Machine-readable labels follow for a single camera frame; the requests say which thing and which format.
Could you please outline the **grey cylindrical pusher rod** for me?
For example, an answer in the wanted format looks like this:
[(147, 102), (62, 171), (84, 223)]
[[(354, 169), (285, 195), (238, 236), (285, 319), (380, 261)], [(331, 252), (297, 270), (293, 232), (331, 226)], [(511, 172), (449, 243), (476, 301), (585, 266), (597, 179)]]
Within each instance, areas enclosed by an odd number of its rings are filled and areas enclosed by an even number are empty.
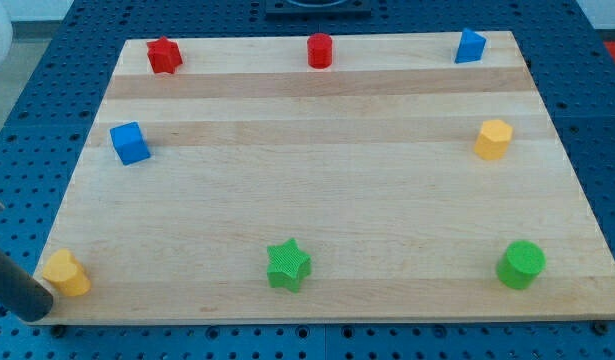
[(0, 250), (0, 304), (25, 322), (49, 314), (53, 295)]

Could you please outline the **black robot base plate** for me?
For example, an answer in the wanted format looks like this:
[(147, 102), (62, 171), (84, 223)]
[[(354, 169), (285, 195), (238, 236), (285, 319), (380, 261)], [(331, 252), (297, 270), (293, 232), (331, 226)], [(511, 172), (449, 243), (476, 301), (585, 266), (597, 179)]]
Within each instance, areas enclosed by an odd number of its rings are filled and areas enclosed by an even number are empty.
[(289, 15), (370, 15), (371, 0), (264, 0), (267, 17)]

